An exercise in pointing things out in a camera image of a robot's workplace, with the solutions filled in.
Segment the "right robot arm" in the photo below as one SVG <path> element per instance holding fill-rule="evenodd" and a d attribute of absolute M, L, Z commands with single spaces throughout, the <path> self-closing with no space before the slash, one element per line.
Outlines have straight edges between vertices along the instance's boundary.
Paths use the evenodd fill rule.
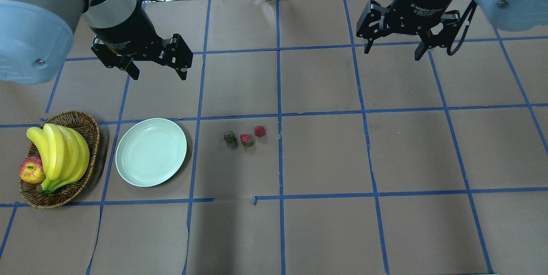
<path fill-rule="evenodd" d="M 358 19 L 356 36 L 364 39 L 366 54 L 376 39 L 403 34 L 420 38 L 416 61 L 437 47 L 453 56 L 477 8 L 493 27 L 508 32 L 527 31 L 548 21 L 547 0 L 392 0 L 386 7 L 370 0 Z"/>

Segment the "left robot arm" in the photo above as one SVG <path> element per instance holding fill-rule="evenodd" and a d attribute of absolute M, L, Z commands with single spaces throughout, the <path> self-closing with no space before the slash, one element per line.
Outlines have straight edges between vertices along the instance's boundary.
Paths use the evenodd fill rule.
<path fill-rule="evenodd" d="M 60 72 L 79 21 L 94 32 L 92 52 L 106 68 L 139 78 L 135 62 L 154 62 L 181 80 L 193 53 L 179 34 L 160 37 L 143 8 L 145 0 L 0 0 L 0 78 L 41 84 Z"/>

